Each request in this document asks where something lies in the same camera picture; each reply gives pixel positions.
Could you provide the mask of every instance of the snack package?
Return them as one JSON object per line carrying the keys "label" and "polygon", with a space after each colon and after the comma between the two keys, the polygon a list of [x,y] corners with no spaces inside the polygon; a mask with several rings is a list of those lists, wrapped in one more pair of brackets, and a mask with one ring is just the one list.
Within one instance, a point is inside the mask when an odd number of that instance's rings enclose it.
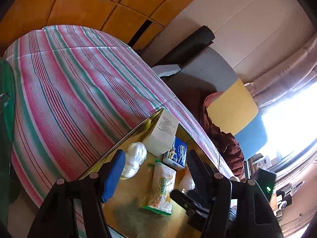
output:
{"label": "snack package", "polygon": [[165,152],[163,162],[167,165],[181,170],[185,168],[187,145],[175,137],[172,148]]}
{"label": "snack package", "polygon": [[145,209],[163,215],[172,214],[170,193],[174,189],[175,177],[174,169],[162,164],[158,159],[155,160],[152,188]]}

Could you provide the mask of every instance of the tablecloth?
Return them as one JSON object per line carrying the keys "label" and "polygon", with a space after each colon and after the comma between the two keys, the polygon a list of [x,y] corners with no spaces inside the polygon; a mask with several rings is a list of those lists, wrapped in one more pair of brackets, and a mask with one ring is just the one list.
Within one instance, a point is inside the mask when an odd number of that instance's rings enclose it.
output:
{"label": "tablecloth", "polygon": [[232,176],[186,107],[132,48],[91,28],[55,25],[16,40],[12,164],[40,206],[54,182],[75,180],[141,121],[165,108],[225,176]]}

